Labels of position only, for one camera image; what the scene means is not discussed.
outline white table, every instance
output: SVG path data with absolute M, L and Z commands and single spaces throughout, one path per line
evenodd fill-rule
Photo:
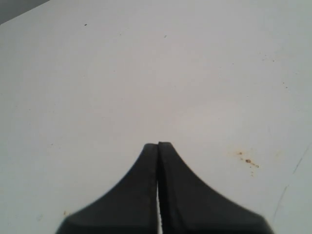
M 55 232 L 158 141 L 277 234 L 311 233 L 311 7 L 51 0 L 0 25 L 0 233 Z

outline white surface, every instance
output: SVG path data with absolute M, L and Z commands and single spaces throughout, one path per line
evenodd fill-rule
M 0 25 L 0 233 L 55 232 L 159 140 L 277 234 L 311 233 L 311 7 L 52 0 Z

